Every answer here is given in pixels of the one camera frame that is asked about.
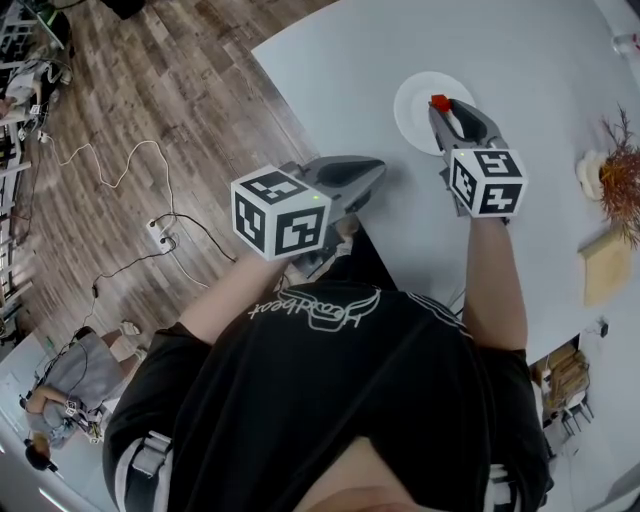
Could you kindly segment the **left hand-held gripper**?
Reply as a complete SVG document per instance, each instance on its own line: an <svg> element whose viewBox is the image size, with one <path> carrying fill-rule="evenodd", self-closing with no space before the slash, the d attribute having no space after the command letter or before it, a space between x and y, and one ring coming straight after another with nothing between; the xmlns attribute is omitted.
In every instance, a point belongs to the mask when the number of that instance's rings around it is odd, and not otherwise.
<svg viewBox="0 0 640 512"><path fill-rule="evenodd" d="M382 160L356 155L266 165L232 182L233 230L267 261L317 250L331 226L371 200L384 175L352 198L355 181L385 169Z"/></svg>

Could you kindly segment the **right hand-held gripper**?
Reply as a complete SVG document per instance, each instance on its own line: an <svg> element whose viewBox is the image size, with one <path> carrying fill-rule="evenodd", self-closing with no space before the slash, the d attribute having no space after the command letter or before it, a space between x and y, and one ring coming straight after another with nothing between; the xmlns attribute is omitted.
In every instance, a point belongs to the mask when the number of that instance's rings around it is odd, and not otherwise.
<svg viewBox="0 0 640 512"><path fill-rule="evenodd" d="M458 99L431 101L429 121L448 164L447 185L458 213L473 218L515 216L528 175L519 153L501 138L496 123Z"/></svg>

